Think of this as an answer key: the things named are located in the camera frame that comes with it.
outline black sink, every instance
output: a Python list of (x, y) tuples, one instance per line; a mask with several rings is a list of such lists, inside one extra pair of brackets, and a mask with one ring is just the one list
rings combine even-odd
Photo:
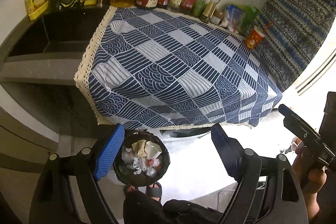
[(9, 57), (51, 52), (84, 53), (107, 8), (83, 8), (47, 13), (18, 40)]

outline black pants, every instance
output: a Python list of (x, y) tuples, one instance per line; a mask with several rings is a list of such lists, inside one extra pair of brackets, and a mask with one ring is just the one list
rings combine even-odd
[(222, 213), (185, 200), (172, 199), (162, 206), (140, 191), (126, 193), (125, 224), (213, 224)]

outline tablecloth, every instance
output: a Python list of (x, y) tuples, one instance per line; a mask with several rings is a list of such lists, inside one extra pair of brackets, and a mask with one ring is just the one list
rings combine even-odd
[(99, 123), (256, 126), (282, 97), (257, 51), (162, 9), (110, 7), (75, 75)]

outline slipper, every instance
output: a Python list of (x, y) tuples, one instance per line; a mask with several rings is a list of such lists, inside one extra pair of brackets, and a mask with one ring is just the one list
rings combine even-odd
[(132, 190), (132, 191), (127, 191), (128, 187), (130, 187), (131, 185), (125, 185), (124, 186), (124, 193), (126, 195), (126, 193), (130, 193), (130, 192), (134, 192), (134, 191), (138, 191), (138, 187), (135, 187), (135, 190)]
[(159, 182), (155, 182), (154, 184), (156, 184), (158, 188), (152, 188), (152, 187), (146, 186), (146, 195), (148, 195), (151, 198), (160, 198), (159, 202), (161, 203), (162, 186)]

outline trash can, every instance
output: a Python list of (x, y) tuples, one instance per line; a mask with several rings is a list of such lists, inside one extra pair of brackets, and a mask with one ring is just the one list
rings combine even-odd
[[(152, 141), (153, 143), (157, 143), (158, 145), (160, 145), (162, 150), (162, 153), (157, 157), (160, 160), (161, 167), (157, 169), (156, 174), (152, 177), (146, 176), (144, 172), (141, 172), (141, 174), (139, 175), (135, 175), (133, 173), (134, 171), (127, 168), (125, 162), (121, 159), (123, 147), (132, 148), (132, 144), (140, 140)], [(160, 178), (162, 178), (163, 175), (167, 172), (169, 165), (169, 152), (165, 145), (162, 143), (162, 141), (154, 134), (142, 131), (125, 136), (124, 142), (113, 162), (113, 169), (115, 174), (117, 175), (118, 180), (122, 183), (129, 184), (134, 187), (142, 187), (151, 185), (158, 181)]]

